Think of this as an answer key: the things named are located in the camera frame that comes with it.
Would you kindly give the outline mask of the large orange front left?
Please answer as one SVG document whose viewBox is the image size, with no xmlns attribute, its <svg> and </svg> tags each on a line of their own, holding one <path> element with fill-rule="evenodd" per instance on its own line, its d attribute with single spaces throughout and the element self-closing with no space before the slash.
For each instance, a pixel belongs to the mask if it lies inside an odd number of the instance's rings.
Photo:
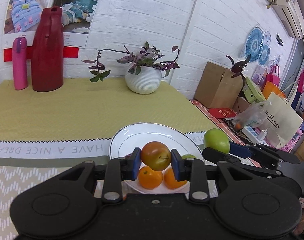
<svg viewBox="0 0 304 240">
<path fill-rule="evenodd" d="M 137 179 L 143 188 L 153 190 L 162 184 L 163 173 L 144 166 L 139 170 Z"/>
</svg>

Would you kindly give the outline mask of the white ribbed plant pot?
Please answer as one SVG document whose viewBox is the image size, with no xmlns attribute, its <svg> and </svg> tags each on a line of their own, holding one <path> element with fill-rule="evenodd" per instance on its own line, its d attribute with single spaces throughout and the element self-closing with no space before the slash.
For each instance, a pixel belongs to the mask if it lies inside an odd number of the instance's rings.
<svg viewBox="0 0 304 240">
<path fill-rule="evenodd" d="M 125 82 L 127 87 L 138 94 L 151 94 L 161 84 L 162 73 L 160 70 L 150 67 L 141 67 L 138 75 L 126 72 Z"/>
</svg>

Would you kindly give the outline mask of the bedding poster on wall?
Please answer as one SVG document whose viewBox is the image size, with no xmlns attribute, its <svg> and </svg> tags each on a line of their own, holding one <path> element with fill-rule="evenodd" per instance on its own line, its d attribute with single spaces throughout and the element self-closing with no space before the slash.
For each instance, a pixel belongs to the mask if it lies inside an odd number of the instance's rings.
<svg viewBox="0 0 304 240">
<path fill-rule="evenodd" d="M 36 29 L 41 23 L 48 25 L 48 48 L 57 44 L 59 32 L 63 34 L 63 57 L 77 58 L 79 49 L 85 48 L 99 0 L 9 0 L 5 13 L 2 49 L 4 61 L 12 60 L 14 40 L 27 41 L 27 58 Z"/>
</svg>

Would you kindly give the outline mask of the orange paper bag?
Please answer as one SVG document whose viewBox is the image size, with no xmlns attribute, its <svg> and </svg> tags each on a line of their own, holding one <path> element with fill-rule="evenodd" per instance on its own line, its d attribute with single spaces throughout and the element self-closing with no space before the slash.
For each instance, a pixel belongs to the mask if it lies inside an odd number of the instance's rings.
<svg viewBox="0 0 304 240">
<path fill-rule="evenodd" d="M 274 85 L 270 81 L 266 81 L 262 94 L 266 99 L 268 99 L 272 92 L 281 98 L 285 98 L 285 94 L 276 85 Z"/>
</svg>

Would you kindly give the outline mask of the dark purple potted plant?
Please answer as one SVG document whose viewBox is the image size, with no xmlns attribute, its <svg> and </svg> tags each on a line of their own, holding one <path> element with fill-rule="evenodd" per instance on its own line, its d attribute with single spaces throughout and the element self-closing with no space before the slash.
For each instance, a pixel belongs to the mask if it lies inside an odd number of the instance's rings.
<svg viewBox="0 0 304 240">
<path fill-rule="evenodd" d="M 249 63 L 249 61 L 251 59 L 251 54 L 249 54 L 245 60 L 238 61 L 236 63 L 234 62 L 234 59 L 232 59 L 232 57 L 230 57 L 229 55 L 226 55 L 226 57 L 232 63 L 232 68 L 230 69 L 230 71 L 233 73 L 233 75 L 231 77 L 236 78 L 238 76 L 241 76 L 242 80 L 243 80 L 243 86 L 244 86 L 245 82 L 246 82 L 246 77 L 243 76 L 243 71 L 245 70 L 245 67 L 247 66 L 247 64 Z"/>
</svg>

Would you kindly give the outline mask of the pink gift bag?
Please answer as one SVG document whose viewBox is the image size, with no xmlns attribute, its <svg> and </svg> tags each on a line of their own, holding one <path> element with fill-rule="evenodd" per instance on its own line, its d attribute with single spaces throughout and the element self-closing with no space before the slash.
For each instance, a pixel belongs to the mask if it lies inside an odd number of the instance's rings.
<svg viewBox="0 0 304 240">
<path fill-rule="evenodd" d="M 279 65 L 275 64 L 267 68 L 266 81 L 269 81 L 273 85 L 279 87 Z"/>
</svg>

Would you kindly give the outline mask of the green patterned tablecloth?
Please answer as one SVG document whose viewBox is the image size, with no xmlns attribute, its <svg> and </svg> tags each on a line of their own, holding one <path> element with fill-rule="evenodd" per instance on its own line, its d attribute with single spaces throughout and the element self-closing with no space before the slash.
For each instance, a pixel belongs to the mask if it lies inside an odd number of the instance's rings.
<svg viewBox="0 0 304 240">
<path fill-rule="evenodd" d="M 0 85 L 0 239 L 17 232 L 9 216 L 13 198 L 86 159 L 108 161 L 112 137 L 139 122 L 172 127 L 201 145 L 204 132 L 222 129 L 197 101 L 189 101 L 166 82 L 149 95 L 129 90 L 122 78 L 101 83 L 66 79 L 52 92 L 15 90 L 10 80 Z"/>
</svg>

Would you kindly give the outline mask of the green apple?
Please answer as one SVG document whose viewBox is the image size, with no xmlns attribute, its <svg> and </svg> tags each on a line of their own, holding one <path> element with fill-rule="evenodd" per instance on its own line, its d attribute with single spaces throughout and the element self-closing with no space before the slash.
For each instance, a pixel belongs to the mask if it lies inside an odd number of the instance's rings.
<svg viewBox="0 0 304 240">
<path fill-rule="evenodd" d="M 192 155 L 192 154 L 185 154 L 185 155 L 182 155 L 181 156 L 182 157 L 182 159 L 196 159 L 197 157 L 196 156 L 194 156 L 194 155 Z"/>
<path fill-rule="evenodd" d="M 229 154 L 230 141 L 224 131 L 217 128 L 212 128 L 204 135 L 204 147 L 210 147 L 219 152 Z"/>
</svg>

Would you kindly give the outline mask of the beige Shan tote bag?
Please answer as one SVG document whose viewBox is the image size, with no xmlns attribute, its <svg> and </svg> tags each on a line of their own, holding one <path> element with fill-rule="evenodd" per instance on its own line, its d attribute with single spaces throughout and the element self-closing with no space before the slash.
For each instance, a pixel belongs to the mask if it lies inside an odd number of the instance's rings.
<svg viewBox="0 0 304 240">
<path fill-rule="evenodd" d="M 259 129 L 267 131 L 266 138 L 270 145 L 281 148 L 292 139 L 303 119 L 286 98 L 281 98 L 272 92 L 266 101 L 271 105 L 264 107 L 266 120 L 259 126 Z"/>
</svg>

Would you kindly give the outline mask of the white air conditioner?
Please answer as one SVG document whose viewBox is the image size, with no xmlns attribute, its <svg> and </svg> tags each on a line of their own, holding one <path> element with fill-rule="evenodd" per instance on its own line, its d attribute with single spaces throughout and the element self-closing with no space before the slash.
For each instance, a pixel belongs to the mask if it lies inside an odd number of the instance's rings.
<svg viewBox="0 0 304 240">
<path fill-rule="evenodd" d="M 304 36 L 304 19 L 297 0 L 272 0 L 273 7 L 289 36 L 297 40 Z"/>
</svg>

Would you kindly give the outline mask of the large orange front right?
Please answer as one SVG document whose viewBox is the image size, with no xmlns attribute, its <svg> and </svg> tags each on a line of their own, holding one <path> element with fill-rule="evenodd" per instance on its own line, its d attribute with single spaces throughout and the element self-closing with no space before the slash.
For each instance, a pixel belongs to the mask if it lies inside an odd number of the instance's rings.
<svg viewBox="0 0 304 240">
<path fill-rule="evenodd" d="M 172 168 L 168 168 L 163 174 L 163 182 L 164 185 L 171 190 L 178 189 L 187 183 L 184 181 L 177 181 L 174 176 L 174 172 Z"/>
</svg>

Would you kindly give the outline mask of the pink water bottle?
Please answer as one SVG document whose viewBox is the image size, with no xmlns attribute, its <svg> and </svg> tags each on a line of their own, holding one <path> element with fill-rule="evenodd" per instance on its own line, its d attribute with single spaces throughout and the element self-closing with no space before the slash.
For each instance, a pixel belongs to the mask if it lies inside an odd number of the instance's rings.
<svg viewBox="0 0 304 240">
<path fill-rule="evenodd" d="M 12 70 L 15 90 L 27 88 L 27 40 L 25 37 L 18 37 L 13 42 Z"/>
</svg>

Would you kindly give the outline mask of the large orange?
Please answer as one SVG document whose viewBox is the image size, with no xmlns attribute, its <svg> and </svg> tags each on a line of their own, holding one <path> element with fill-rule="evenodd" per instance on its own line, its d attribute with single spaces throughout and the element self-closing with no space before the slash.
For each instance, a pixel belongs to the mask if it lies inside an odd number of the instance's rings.
<svg viewBox="0 0 304 240">
<path fill-rule="evenodd" d="M 171 190 L 178 189 L 187 183 L 184 181 L 177 181 L 174 176 L 174 172 L 172 168 L 168 168 L 163 174 L 163 182 L 164 185 Z"/>
<path fill-rule="evenodd" d="M 139 170 L 137 179 L 143 188 L 153 190 L 162 184 L 163 173 L 144 166 Z"/>
</svg>

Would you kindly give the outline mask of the red-yellow apple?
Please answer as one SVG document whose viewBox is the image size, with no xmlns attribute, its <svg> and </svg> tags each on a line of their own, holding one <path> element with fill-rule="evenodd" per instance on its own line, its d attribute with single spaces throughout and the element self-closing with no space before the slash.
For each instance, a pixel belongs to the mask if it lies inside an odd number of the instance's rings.
<svg viewBox="0 0 304 240">
<path fill-rule="evenodd" d="M 140 159 L 152 170 L 163 171 L 171 163 L 171 153 L 165 144 L 151 141 L 141 149 Z"/>
</svg>

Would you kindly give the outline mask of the white power strip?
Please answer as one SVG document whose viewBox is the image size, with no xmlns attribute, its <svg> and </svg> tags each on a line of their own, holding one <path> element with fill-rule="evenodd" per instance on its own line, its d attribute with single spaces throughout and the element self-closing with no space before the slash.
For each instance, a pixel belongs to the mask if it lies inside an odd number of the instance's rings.
<svg viewBox="0 0 304 240">
<path fill-rule="evenodd" d="M 245 126 L 241 130 L 252 142 L 262 143 L 268 134 L 266 130 L 257 132 L 251 126 Z"/>
</svg>

